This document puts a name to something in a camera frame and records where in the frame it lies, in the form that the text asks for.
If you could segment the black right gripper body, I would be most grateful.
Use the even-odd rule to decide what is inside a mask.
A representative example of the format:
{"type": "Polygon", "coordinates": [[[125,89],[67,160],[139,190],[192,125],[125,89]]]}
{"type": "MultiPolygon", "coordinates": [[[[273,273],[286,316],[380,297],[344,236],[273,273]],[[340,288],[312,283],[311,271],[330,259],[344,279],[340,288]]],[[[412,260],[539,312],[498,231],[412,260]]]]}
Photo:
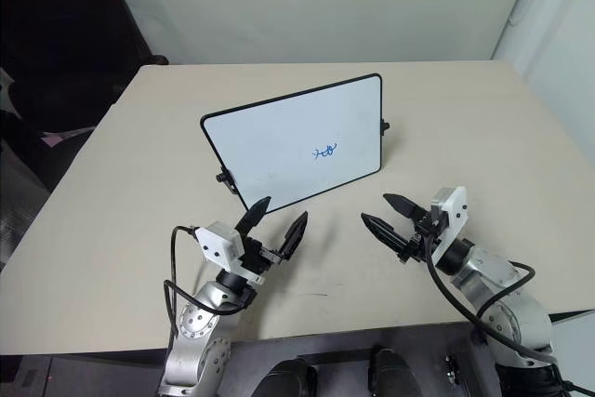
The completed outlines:
{"type": "Polygon", "coordinates": [[[415,210],[407,216],[414,224],[414,234],[406,242],[405,248],[401,250],[398,258],[402,263],[413,259],[417,262],[425,262],[425,246],[430,237],[440,235],[440,221],[433,220],[431,213],[426,210],[415,210]]]}

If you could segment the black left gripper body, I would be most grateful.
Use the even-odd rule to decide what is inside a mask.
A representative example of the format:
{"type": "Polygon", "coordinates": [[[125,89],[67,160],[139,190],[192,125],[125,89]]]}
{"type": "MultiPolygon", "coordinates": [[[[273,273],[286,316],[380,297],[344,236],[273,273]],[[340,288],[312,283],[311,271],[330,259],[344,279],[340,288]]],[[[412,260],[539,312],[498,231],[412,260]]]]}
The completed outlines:
{"type": "Polygon", "coordinates": [[[280,255],[249,236],[242,238],[245,253],[240,257],[242,267],[262,276],[273,264],[282,261],[280,255]]]}

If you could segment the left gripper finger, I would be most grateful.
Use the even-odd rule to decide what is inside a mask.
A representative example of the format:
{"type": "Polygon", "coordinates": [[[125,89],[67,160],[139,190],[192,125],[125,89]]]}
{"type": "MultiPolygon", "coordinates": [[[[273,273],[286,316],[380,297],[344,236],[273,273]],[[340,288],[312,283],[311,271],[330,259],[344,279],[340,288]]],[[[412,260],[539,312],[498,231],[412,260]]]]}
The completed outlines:
{"type": "Polygon", "coordinates": [[[248,235],[267,214],[270,201],[270,196],[263,197],[256,201],[241,217],[235,226],[235,230],[237,230],[242,236],[248,235]]]}
{"type": "Polygon", "coordinates": [[[278,250],[282,260],[289,260],[297,250],[308,224],[309,213],[304,211],[288,228],[284,242],[278,250]]]}

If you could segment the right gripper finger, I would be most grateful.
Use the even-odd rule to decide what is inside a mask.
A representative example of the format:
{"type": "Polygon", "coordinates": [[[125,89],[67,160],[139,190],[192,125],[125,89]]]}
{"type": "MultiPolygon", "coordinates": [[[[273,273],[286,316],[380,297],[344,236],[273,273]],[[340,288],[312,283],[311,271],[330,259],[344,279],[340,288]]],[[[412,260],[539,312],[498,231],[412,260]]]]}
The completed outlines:
{"type": "Polygon", "coordinates": [[[384,193],[383,198],[400,215],[413,221],[420,221],[426,216],[426,209],[400,194],[384,193]]]}
{"type": "Polygon", "coordinates": [[[408,242],[383,219],[365,213],[361,214],[361,219],[366,229],[393,252],[403,252],[407,248],[408,242]]]}

